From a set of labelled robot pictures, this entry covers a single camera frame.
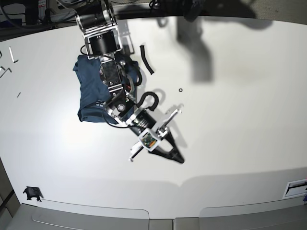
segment black wire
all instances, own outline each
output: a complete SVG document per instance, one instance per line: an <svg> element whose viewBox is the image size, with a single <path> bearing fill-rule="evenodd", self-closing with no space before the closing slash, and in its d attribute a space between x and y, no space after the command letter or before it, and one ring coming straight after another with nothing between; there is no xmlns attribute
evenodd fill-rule
<svg viewBox="0 0 307 230"><path fill-rule="evenodd" d="M81 48L80 48L80 53L82 53L83 55L87 55L88 56L88 54L86 54L86 53L84 53L83 51L82 51L82 49L85 47L85 45L83 45Z"/></svg>
<svg viewBox="0 0 307 230"><path fill-rule="evenodd" d="M7 15L25 15L25 13L7 13Z"/></svg>
<svg viewBox="0 0 307 230"><path fill-rule="evenodd" d="M0 0L0 10L2 11L3 16L6 18L6 20L7 20L10 24L12 24L13 26L15 26L15 27L17 27L17 28L20 28L20 29L23 29L23 30L31 30L31 31L38 31L38 30L49 29L49 28L51 28L51 27L53 27L53 26L56 26L56 25L58 25L58 24L60 24L60 23L66 22L66 21L68 21L69 19L74 18L74 17L77 15L77 14L74 14L74 15L72 15L72 16L69 16L68 18L65 18L65 19L60 20L60 21L58 21L58 22L54 22L54 23L51 23L51 24L48 24L48 25L44 25L44 26L41 26L41 25L22 26L22 25L16 24L15 22L13 22L13 21L9 18L8 14L7 14L7 13L4 11L4 9L3 9L3 6L2 6L2 4L1 4L1 0Z"/></svg>

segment small metal piece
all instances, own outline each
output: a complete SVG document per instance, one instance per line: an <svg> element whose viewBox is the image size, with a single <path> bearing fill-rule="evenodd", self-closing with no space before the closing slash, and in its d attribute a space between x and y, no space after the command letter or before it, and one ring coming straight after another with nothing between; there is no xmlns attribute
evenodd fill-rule
<svg viewBox="0 0 307 230"><path fill-rule="evenodd" d="M134 83L133 83L133 79L131 76L127 76L127 78L129 79L129 83L130 83L130 87L131 87L131 90L129 93L133 93L134 92Z"/></svg>
<svg viewBox="0 0 307 230"><path fill-rule="evenodd" d="M129 161L133 162L133 159L140 153L140 151L143 149L143 145L140 141L135 143L132 148L130 149L131 156L129 157Z"/></svg>
<svg viewBox="0 0 307 230"><path fill-rule="evenodd" d="M108 89L114 89L114 88L118 88L118 87L121 87L121 84L110 86L110 87L108 87Z"/></svg>
<svg viewBox="0 0 307 230"><path fill-rule="evenodd" d="M10 71L10 72L12 72L10 68L7 68L7 69L4 71L4 73L3 73L3 74L1 74L0 78L2 78L2 76L3 76L3 75L6 73L6 71Z"/></svg>
<svg viewBox="0 0 307 230"><path fill-rule="evenodd" d="M113 89L113 90L109 90L109 92L114 92L114 91L118 91L118 90L121 90L121 89L123 89L122 86L121 86L120 88L116 88L116 89Z"/></svg>
<svg viewBox="0 0 307 230"><path fill-rule="evenodd" d="M122 66L125 66L125 65L126 65L125 60L121 60L121 61L119 61L119 63L120 63Z"/></svg>
<svg viewBox="0 0 307 230"><path fill-rule="evenodd" d="M125 107L124 104L119 104L119 105L117 106L117 110L120 111L120 112L123 112L125 109L126 109L126 107Z"/></svg>
<svg viewBox="0 0 307 230"><path fill-rule="evenodd" d="M14 57L13 57L13 52L12 52L12 48L11 47L9 47L9 50L10 50L10 54L11 54L11 59L12 59L12 62L13 63L16 63L18 60L14 60Z"/></svg>
<svg viewBox="0 0 307 230"><path fill-rule="evenodd" d="M84 30L79 15L76 16L76 21L77 21L77 24L78 24L79 28L80 28L81 30Z"/></svg>

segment white table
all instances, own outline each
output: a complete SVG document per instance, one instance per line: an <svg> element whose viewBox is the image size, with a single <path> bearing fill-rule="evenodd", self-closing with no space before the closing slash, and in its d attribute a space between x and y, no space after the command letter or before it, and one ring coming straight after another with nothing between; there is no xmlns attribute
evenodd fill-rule
<svg viewBox="0 0 307 230"><path fill-rule="evenodd" d="M43 207L22 194L34 186L46 200L143 209L162 219L282 199L288 181L307 177L307 26L252 29L240 22L263 21L229 20L200 18L210 82L195 80L191 53L176 41L176 18L165 28L154 19L128 21L131 57L145 75L139 95L161 99L153 117L184 105L170 123L182 165L146 151L130 163L131 131L79 121L77 26L0 43L0 65L12 69L0 79L0 157L19 201Z"/></svg>

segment black clip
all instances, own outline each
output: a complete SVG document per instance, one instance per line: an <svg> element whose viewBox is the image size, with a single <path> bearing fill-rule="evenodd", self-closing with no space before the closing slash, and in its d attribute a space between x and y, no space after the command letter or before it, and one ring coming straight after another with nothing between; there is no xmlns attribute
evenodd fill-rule
<svg viewBox="0 0 307 230"><path fill-rule="evenodd" d="M37 201L41 201L40 197L44 198L40 189L37 187L28 187L24 190L23 193L27 194L27 200L32 200L32 198L36 198Z"/></svg>

